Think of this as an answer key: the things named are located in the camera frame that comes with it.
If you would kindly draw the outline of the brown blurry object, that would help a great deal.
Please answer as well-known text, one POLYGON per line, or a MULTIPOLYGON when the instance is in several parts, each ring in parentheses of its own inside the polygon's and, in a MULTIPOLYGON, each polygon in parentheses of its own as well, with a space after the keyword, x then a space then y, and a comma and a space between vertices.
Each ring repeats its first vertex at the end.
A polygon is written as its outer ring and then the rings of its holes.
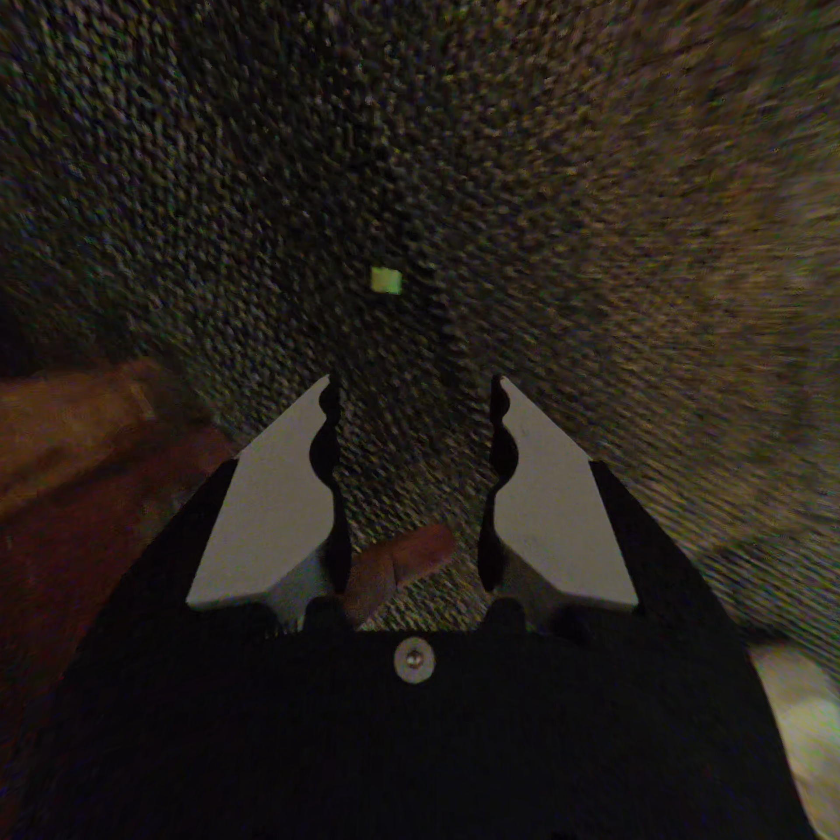
POLYGON ((236 446, 151 359, 2 381, 2 743, 236 446))
POLYGON ((444 524, 429 524, 379 542, 351 562, 342 595, 343 613, 360 627, 400 590, 443 569, 455 553, 455 537, 444 524))

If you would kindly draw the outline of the pale blurry object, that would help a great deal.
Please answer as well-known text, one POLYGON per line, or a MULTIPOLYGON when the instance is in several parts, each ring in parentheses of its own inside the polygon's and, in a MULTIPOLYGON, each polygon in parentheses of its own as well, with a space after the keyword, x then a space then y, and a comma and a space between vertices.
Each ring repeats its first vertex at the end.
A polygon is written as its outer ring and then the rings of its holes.
POLYGON ((839 698, 830 676, 791 644, 750 648, 797 792, 818 838, 839 838, 839 698))

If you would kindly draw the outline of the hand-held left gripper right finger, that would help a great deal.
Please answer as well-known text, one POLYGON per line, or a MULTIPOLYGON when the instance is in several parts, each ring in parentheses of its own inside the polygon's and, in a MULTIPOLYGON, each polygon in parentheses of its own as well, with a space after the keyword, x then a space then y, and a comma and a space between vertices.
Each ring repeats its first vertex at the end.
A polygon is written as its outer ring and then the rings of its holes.
POLYGON ((490 387, 496 481, 479 530, 486 592, 548 631, 571 606, 631 615, 638 596, 595 482, 592 459, 505 375, 490 387))

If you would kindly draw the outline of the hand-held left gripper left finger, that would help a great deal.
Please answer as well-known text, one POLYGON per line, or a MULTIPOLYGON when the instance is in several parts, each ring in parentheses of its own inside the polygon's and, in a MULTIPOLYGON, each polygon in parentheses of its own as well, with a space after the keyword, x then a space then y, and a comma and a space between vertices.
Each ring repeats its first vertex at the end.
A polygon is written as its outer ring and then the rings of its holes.
POLYGON ((340 384, 317 380, 235 458, 186 604, 196 612, 258 605, 284 631, 313 600, 341 593, 349 524, 334 477, 340 384))

